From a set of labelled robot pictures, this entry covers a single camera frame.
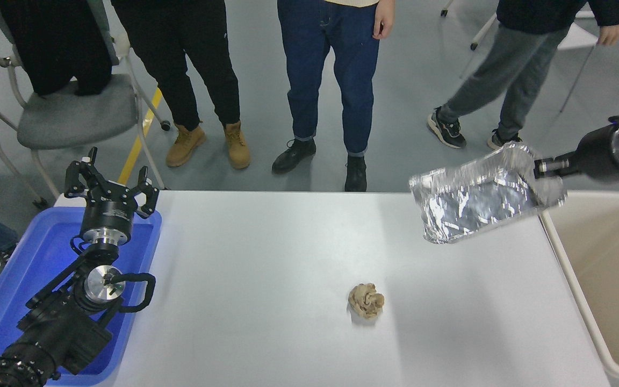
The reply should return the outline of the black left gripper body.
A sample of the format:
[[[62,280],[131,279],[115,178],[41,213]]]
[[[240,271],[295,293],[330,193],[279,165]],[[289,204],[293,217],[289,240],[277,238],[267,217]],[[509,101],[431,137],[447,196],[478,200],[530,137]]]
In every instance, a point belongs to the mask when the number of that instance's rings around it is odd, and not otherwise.
[[[109,190],[110,193],[106,193],[100,187],[88,190],[87,205],[80,228],[82,234],[99,228],[117,230],[123,234],[132,232],[136,210],[134,197],[129,195],[129,188],[122,185],[111,187]]]

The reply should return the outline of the person's hand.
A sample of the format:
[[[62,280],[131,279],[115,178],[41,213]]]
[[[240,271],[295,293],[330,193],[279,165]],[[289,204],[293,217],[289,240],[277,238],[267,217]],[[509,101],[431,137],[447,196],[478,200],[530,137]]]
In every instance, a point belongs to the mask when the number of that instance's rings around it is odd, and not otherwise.
[[[614,46],[619,41],[619,24],[599,25],[598,46]]]
[[[372,37],[376,40],[383,40],[391,35],[395,20],[394,0],[381,0],[378,2],[375,11],[375,22]]]

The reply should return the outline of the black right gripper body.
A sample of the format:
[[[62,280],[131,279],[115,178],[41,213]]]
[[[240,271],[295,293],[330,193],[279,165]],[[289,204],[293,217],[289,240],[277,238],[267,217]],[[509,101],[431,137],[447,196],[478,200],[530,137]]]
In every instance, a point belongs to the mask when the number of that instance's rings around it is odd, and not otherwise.
[[[575,151],[578,171],[597,181],[619,181],[619,123],[586,134]]]

